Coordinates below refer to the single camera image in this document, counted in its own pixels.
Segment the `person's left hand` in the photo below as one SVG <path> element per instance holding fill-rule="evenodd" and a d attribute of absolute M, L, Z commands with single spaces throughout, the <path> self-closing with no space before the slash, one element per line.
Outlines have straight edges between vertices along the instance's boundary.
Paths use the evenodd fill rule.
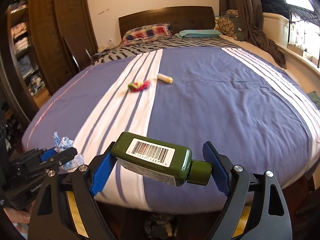
<path fill-rule="evenodd" d="M 34 201 L 26 207 L 26 210 L 16 210 L 12 207 L 5 207 L 4 212 L 12 223 L 29 224 Z"/>

